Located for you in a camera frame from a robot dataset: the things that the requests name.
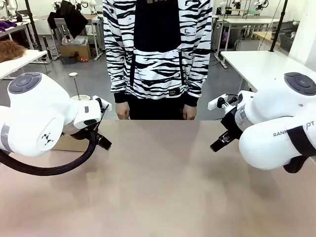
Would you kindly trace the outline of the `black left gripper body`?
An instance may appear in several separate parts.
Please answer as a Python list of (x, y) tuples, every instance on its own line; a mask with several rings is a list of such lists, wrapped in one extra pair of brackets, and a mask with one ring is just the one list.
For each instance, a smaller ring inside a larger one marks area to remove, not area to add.
[(96, 127), (96, 123), (89, 125), (85, 128), (82, 129), (78, 129), (76, 128), (72, 123), (67, 124), (66, 126), (64, 126), (63, 128), (63, 136), (71, 136), (76, 140), (83, 140), (83, 139), (87, 139), (89, 140), (90, 138), (90, 131), (94, 130)]

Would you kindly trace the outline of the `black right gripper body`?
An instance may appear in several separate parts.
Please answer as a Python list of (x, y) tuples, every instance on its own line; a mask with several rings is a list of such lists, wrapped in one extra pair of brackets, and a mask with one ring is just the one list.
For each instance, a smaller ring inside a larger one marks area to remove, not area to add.
[(223, 135), (226, 141), (233, 141), (234, 139), (239, 140), (243, 133), (236, 123), (236, 112), (237, 108), (231, 109), (221, 120), (221, 124), (227, 129)]

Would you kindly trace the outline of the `person's right hand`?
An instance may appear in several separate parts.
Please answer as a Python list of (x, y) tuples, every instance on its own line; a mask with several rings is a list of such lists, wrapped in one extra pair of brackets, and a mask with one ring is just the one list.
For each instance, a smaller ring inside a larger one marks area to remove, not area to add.
[(127, 102), (116, 103), (116, 114), (118, 119), (129, 119), (130, 107)]

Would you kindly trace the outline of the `person's left hand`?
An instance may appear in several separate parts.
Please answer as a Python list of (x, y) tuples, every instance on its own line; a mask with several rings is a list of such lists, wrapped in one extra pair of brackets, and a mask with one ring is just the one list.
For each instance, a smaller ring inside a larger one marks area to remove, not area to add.
[(183, 120), (194, 120), (197, 115), (197, 107), (189, 106), (187, 104), (183, 107)]

